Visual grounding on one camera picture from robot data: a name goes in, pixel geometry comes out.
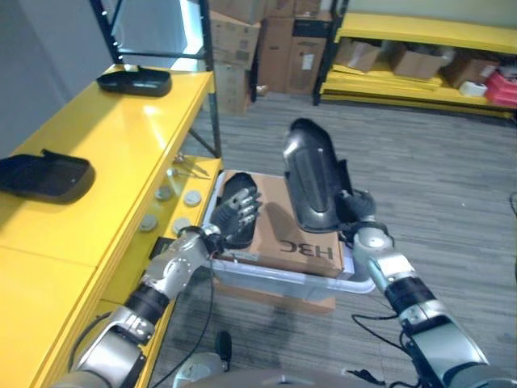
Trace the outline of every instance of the shelf post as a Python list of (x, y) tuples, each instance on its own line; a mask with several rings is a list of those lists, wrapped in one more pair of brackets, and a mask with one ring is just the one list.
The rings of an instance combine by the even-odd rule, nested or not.
[[(208, 9), (208, 0), (200, 0), (201, 13), (201, 30), (203, 32), (204, 46), (204, 64), (207, 71), (214, 71), (213, 51), (212, 51), (212, 33), (210, 31), (210, 10)], [(221, 130), (219, 129), (219, 112), (217, 110), (216, 92), (208, 93), (208, 101), (210, 105), (210, 121), (212, 122), (213, 142), (215, 146), (214, 156), (221, 157)]]
[(334, 57), (338, 51), (339, 43), (334, 42), (334, 38), (338, 29), (341, 27), (343, 23), (343, 18), (345, 17), (345, 13), (347, 12), (348, 0), (343, 0), (341, 2), (341, 6), (339, 7), (339, 13), (336, 12), (338, 7), (338, 0), (332, 1), (332, 6), (330, 8), (330, 13), (332, 16), (332, 27), (330, 29), (330, 33), (326, 38), (325, 50), (323, 52), (322, 63), (320, 64), (320, 68), (317, 72), (316, 82), (314, 83), (313, 89), (313, 105), (319, 105), (321, 101), (320, 89), (322, 88), (322, 83), (326, 80), (326, 75), (332, 66), (332, 62), (334, 62)]
[[(122, 1), (123, 0), (119, 0), (117, 8), (120, 8)], [(109, 21), (107, 20), (107, 12), (104, 9), (101, 0), (90, 0), (90, 5), (93, 9), (95, 18), (97, 19), (97, 23), (99, 24), (100, 31), (103, 34), (104, 41), (106, 42), (107, 51), (111, 55), (111, 60), (113, 61), (113, 63), (116, 64), (124, 63), (122, 60), (122, 55), (120, 55), (119, 53), (119, 43), (111, 34), (111, 26)]]

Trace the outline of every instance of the yellow table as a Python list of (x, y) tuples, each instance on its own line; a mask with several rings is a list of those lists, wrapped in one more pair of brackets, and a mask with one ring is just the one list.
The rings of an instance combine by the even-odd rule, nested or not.
[[(39, 154), (46, 148), (86, 158), (95, 182), (71, 205), (0, 193), (0, 298), (8, 317), (0, 327), (0, 386), (46, 387), (64, 372), (73, 341), (104, 294), (114, 299), (110, 283), (120, 284), (122, 276), (123, 283), (136, 284), (147, 256), (129, 271), (124, 263), (152, 246), (149, 235), (141, 238), (147, 245), (133, 243), (128, 250), (138, 241), (133, 236), (148, 210), (162, 207), (155, 233), (165, 233), (167, 217), (185, 212), (192, 223), (200, 221), (220, 159), (197, 160), (210, 180), (177, 179), (179, 196), (185, 188), (202, 192), (204, 201), (195, 210), (182, 210), (181, 200), (153, 202), (204, 97), (214, 92), (212, 73), (172, 78), (172, 91), (161, 98), (109, 94), (94, 82), (15, 151)], [(123, 301), (128, 291), (107, 300)], [(153, 344), (157, 352), (159, 344)], [(151, 362), (143, 379), (149, 379), (152, 367)]]

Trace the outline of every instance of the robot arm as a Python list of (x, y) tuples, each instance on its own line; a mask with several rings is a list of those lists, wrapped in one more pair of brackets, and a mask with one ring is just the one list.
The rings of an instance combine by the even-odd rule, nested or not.
[(53, 388), (129, 388), (145, 365), (141, 346), (153, 337), (165, 309), (187, 286), (192, 273), (257, 216), (258, 194), (244, 188), (218, 206), (206, 228), (189, 227), (153, 258), (137, 289), (108, 317), (70, 373)]
[(354, 258), (366, 266), (376, 287), (397, 313), (402, 330), (410, 339), (405, 347), (423, 386), (517, 385), (489, 365), (481, 349), (427, 288), (409, 260), (394, 249), (385, 226), (375, 220), (375, 206), (366, 202), (372, 203), (373, 199), (360, 193), (349, 204), (360, 219), (353, 232)]

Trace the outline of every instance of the black metal frame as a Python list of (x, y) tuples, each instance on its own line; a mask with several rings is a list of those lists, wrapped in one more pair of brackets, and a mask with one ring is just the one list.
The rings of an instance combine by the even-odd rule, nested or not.
[[(183, 54), (159, 51), (136, 51), (130, 48), (119, 48), (119, 43), (115, 38), (116, 25), (119, 21), (119, 14), (124, 0), (118, 0), (113, 12), (111, 22), (107, 18), (107, 12), (101, 0), (90, 0), (100, 31), (106, 42), (107, 50), (111, 55), (111, 59), (116, 64), (124, 63), (124, 55), (142, 56), (142, 57), (160, 57), (160, 58), (188, 58), (204, 60), (206, 71), (213, 71), (213, 53), (212, 53), (212, 34), (210, 32), (210, 13), (208, 9), (208, 0), (199, 0), (201, 14), (201, 30), (203, 33), (203, 49), (199, 54)], [(217, 96), (216, 92), (208, 93), (208, 101), (210, 104), (210, 119), (212, 122), (212, 133), (214, 147), (212, 148), (203, 138), (193, 129), (190, 130), (191, 135), (205, 147), (214, 157), (221, 157), (221, 131), (219, 129), (219, 113), (217, 112)]]
[(335, 43), (334, 39), (336, 37), (336, 33), (338, 32), (338, 28), (343, 24), (343, 19), (345, 17), (345, 13), (348, 8), (348, 0), (343, 0), (341, 6), (339, 7), (339, 12), (337, 12), (338, 0), (332, 1), (332, 7), (330, 8), (330, 13), (332, 14), (332, 28), (330, 29), (330, 34), (326, 39), (325, 51), (323, 54), (322, 63), (320, 64), (320, 68), (317, 72), (316, 82), (314, 83), (313, 89), (313, 105), (319, 105), (322, 96), (320, 95), (320, 89), (322, 88), (322, 83), (326, 80), (326, 75), (334, 62), (334, 58), (336, 53), (338, 52), (339, 42)]

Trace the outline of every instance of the yellow metal shelving unit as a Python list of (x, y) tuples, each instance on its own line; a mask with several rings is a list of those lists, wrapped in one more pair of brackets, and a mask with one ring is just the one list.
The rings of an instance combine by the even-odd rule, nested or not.
[[(516, 29), (410, 16), (349, 12), (336, 31), (334, 43), (338, 44), (343, 37), (445, 44), (498, 53), (517, 53)], [(492, 104), (484, 97), (464, 96), (446, 82), (427, 91), (391, 87), (399, 78), (391, 73), (385, 78), (385, 84), (374, 85), (366, 74), (346, 77), (332, 70), (329, 64), (326, 80), (322, 80), (318, 92), (321, 99), (332, 101), (387, 103), (501, 117), (510, 117), (514, 111), (510, 107)]]
[(517, 54), (517, 30), (412, 16), (345, 14), (336, 42), (344, 37), (445, 44)]
[[(53, 205), (0, 193), (0, 386), (47, 387), (65, 372), (70, 348), (96, 312), (121, 303), (149, 262), (158, 235), (172, 220), (199, 224), (222, 169), (219, 158), (192, 158), (210, 179), (175, 176), (171, 167), (201, 104), (215, 92), (211, 72), (176, 74), (164, 97), (118, 95), (93, 82), (16, 151), (45, 148), (90, 161), (95, 181), (71, 205)], [(174, 198), (154, 199), (164, 179)], [(203, 200), (183, 204), (187, 190)], [(155, 231), (137, 227), (146, 213)], [(138, 386), (146, 386), (172, 307), (145, 351), (148, 363)]]

